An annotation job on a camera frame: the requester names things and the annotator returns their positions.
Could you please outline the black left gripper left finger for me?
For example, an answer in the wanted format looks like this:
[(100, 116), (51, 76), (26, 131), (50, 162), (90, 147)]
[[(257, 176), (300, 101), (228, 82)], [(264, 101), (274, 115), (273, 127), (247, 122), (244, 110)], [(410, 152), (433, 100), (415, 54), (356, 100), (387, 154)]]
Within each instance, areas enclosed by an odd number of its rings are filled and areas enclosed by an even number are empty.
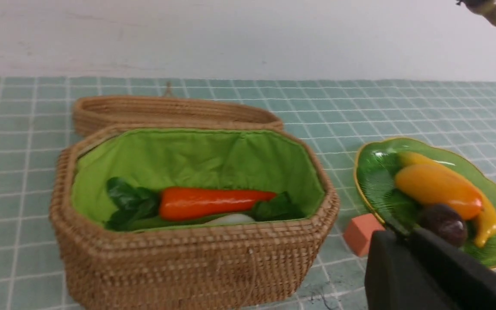
[(370, 310), (449, 310), (450, 300), (391, 231), (375, 231), (364, 280)]

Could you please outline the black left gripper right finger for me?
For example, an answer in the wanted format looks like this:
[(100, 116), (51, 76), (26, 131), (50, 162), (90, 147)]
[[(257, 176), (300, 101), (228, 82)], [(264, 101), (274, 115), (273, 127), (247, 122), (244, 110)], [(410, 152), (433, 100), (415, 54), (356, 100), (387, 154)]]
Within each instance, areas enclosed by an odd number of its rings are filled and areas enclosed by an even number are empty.
[(424, 228), (408, 236), (408, 247), (461, 310), (496, 310), (496, 272)]

